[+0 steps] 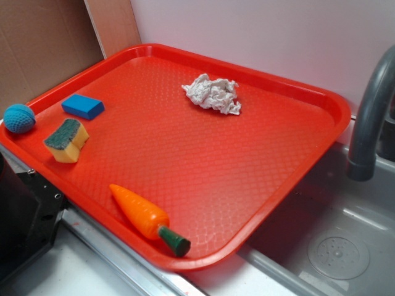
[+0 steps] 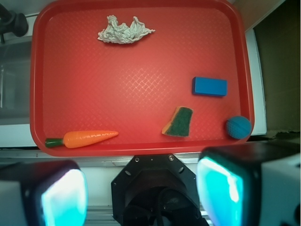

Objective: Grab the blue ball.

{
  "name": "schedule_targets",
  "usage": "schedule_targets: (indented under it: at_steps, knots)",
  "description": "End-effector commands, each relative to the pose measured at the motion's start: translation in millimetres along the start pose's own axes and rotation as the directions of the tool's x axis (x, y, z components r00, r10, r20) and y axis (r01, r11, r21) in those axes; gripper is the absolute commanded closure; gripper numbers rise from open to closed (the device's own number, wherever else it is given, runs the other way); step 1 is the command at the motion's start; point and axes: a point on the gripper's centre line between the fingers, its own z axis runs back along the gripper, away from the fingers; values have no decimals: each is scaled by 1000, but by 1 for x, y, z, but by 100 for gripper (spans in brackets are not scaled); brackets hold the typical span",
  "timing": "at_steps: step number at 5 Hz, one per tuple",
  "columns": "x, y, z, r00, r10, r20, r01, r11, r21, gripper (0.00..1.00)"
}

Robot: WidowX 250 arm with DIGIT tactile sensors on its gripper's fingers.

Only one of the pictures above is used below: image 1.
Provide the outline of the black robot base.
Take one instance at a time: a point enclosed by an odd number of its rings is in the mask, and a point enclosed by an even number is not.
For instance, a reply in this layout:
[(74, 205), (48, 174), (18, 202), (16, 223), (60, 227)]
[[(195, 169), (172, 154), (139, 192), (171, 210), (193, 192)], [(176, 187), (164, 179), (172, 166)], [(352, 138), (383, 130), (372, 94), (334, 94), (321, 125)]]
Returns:
[(1, 156), (1, 282), (52, 248), (64, 203), (44, 176), (16, 173)]

